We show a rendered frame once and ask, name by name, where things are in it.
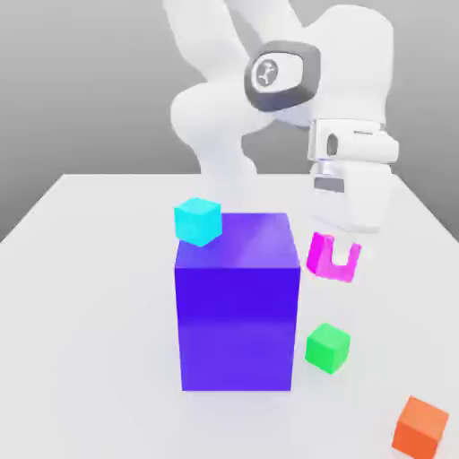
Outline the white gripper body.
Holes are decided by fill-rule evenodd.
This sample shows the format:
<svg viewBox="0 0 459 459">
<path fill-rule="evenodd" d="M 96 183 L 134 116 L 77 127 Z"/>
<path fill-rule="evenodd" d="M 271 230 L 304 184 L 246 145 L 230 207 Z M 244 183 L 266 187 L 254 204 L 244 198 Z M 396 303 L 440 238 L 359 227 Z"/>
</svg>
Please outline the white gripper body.
<svg viewBox="0 0 459 459">
<path fill-rule="evenodd" d="M 392 188 L 387 164 L 316 164 L 311 210 L 320 221 L 359 233 L 379 231 Z"/>
</svg>

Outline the large purple box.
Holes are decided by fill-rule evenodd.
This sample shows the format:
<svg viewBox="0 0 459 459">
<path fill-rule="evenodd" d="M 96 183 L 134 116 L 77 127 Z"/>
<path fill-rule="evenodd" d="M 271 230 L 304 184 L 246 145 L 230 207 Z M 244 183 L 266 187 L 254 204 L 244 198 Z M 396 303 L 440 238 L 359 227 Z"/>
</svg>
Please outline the large purple box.
<svg viewBox="0 0 459 459">
<path fill-rule="evenodd" d="M 300 263 L 283 212 L 225 213 L 204 247 L 181 242 L 175 292 L 185 391 L 288 391 Z"/>
</svg>

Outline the small cyan cube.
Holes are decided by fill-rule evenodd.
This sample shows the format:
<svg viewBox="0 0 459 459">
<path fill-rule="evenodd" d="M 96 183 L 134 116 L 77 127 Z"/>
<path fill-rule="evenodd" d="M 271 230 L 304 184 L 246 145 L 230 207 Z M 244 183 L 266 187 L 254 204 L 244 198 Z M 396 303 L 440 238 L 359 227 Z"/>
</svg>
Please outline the small cyan cube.
<svg viewBox="0 0 459 459">
<path fill-rule="evenodd" d="M 222 234 L 221 205 L 203 198 L 190 198 L 174 208 L 179 240 L 203 247 Z"/>
</svg>

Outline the small orange cube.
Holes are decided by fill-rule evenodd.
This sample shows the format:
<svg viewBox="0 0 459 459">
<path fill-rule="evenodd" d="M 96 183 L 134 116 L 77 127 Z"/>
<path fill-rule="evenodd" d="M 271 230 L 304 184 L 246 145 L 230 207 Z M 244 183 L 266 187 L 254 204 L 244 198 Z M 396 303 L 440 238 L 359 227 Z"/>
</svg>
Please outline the small orange cube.
<svg viewBox="0 0 459 459">
<path fill-rule="evenodd" d="M 413 459 L 434 459 L 449 414 L 410 396 L 396 422 L 392 448 Z"/>
</svg>

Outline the small green cube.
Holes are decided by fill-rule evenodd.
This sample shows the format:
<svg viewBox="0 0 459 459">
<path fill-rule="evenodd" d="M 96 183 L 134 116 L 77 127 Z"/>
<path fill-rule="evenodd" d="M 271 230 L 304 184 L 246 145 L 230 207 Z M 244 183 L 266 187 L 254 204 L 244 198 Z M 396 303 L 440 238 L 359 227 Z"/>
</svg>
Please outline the small green cube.
<svg viewBox="0 0 459 459">
<path fill-rule="evenodd" d="M 336 372 L 349 355 L 351 336 L 322 323 L 307 338 L 305 360 L 328 374 Z"/>
</svg>

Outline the small magenta cube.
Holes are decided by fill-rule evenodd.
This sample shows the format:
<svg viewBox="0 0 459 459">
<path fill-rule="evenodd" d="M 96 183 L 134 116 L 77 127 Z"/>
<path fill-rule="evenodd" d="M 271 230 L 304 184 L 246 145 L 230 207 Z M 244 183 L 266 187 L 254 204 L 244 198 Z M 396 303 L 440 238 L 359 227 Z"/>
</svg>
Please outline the small magenta cube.
<svg viewBox="0 0 459 459">
<path fill-rule="evenodd" d="M 346 264 L 333 262 L 334 237 L 315 232 L 307 255 L 307 269 L 315 276 L 351 283 L 359 261 L 361 245 L 353 243 Z"/>
</svg>

